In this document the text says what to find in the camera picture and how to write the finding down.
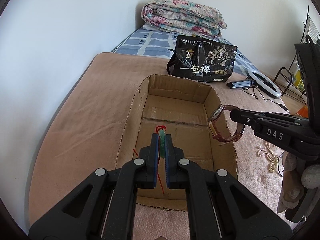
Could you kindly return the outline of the white gloved right hand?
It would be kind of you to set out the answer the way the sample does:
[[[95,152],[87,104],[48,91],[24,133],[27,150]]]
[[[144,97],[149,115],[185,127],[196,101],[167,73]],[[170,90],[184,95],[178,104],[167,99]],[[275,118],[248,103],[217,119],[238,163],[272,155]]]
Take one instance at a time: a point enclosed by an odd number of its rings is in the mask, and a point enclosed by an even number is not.
[[[303,215],[308,217],[319,201],[319,163],[310,165],[304,168],[302,173],[299,173],[298,158],[286,151],[284,152],[282,163],[284,167],[283,182],[277,213],[294,209],[308,189],[315,189],[315,195],[311,198],[307,209],[303,211]]]

